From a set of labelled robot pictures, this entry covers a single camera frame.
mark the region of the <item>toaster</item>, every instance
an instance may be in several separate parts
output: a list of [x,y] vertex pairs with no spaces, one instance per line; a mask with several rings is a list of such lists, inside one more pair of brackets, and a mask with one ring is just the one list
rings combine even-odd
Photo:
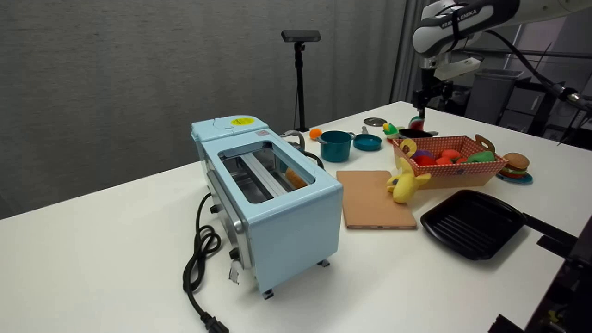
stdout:
[[195,122],[215,210],[232,257],[273,288],[328,262],[339,247],[343,184],[250,114]]

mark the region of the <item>toaster slot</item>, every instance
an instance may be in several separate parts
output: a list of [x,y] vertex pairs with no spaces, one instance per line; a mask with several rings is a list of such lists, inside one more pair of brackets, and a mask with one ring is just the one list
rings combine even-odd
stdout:
[[274,149],[273,142],[243,146],[221,153],[221,160],[252,203],[261,203],[310,184]]

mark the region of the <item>power cord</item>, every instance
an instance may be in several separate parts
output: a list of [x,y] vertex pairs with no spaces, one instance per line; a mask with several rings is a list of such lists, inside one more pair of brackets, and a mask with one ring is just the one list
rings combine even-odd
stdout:
[[311,157],[311,159],[315,159],[321,168],[326,168],[326,164],[321,160],[319,155],[315,155],[315,153],[311,153],[311,151],[302,151],[302,153],[308,155],[308,157]]
[[520,62],[543,83],[543,86],[556,96],[557,99],[576,107],[576,109],[585,109],[587,112],[592,110],[592,99],[589,96],[583,96],[578,92],[574,86],[567,86],[563,83],[554,83],[546,75],[543,75],[528,59],[526,55],[513,44],[509,42],[504,35],[487,29],[487,33],[498,36],[519,59]]
[[200,307],[200,303],[195,297],[195,292],[199,292],[204,275],[206,275],[206,260],[221,251],[223,238],[211,225],[200,225],[202,220],[202,208],[206,205],[206,199],[211,197],[211,192],[206,194],[200,201],[199,212],[197,212],[197,236],[193,240],[193,255],[186,264],[184,270],[184,290],[197,312],[200,314],[204,325],[210,333],[228,333],[228,327],[219,321],[215,316],[211,316],[208,310]]

